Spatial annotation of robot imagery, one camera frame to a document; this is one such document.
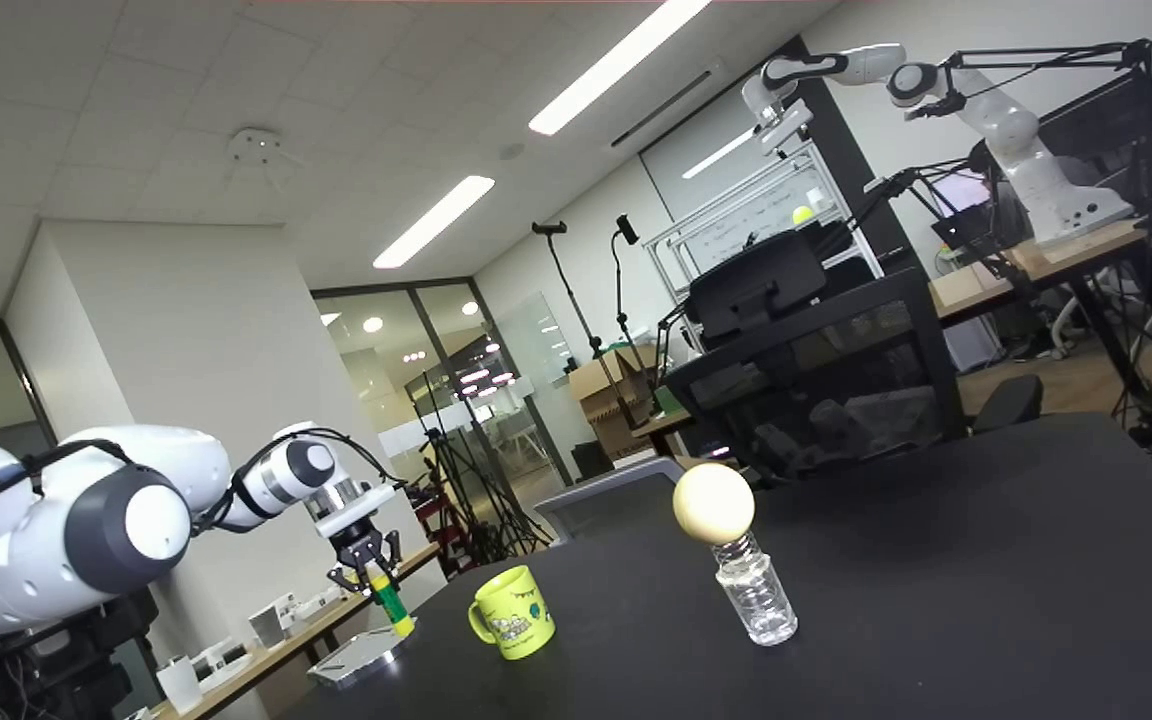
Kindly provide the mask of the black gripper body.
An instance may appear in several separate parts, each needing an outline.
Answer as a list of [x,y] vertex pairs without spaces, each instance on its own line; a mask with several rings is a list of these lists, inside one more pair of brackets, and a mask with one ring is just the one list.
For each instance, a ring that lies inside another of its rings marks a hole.
[[398,538],[381,534],[371,519],[360,519],[356,527],[332,540],[332,551],[334,569],[327,571],[327,580],[339,584],[345,591],[364,591],[371,571],[381,571],[384,580],[397,578]]

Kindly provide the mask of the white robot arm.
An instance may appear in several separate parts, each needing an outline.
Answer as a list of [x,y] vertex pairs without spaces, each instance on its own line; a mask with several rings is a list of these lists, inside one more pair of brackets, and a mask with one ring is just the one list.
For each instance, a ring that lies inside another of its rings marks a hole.
[[85,429],[35,458],[0,447],[0,641],[138,591],[198,534],[253,534],[294,503],[314,508],[314,534],[353,569],[398,479],[353,479],[334,447],[356,441],[318,426],[274,431],[245,465],[172,426]]

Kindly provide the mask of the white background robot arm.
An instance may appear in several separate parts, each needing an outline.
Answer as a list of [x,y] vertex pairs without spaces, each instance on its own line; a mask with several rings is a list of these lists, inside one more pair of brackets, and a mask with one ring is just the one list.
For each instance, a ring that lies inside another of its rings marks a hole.
[[1013,95],[1013,85],[1042,68],[1123,68],[1130,41],[1067,47],[960,47],[945,61],[910,61],[894,41],[856,44],[819,57],[773,57],[742,85],[753,131],[767,154],[809,129],[794,110],[804,79],[880,85],[909,121],[957,118],[988,149],[1029,213],[1033,239],[1054,245],[1123,222],[1128,200],[1099,184],[1074,184],[1040,141],[1040,118]]

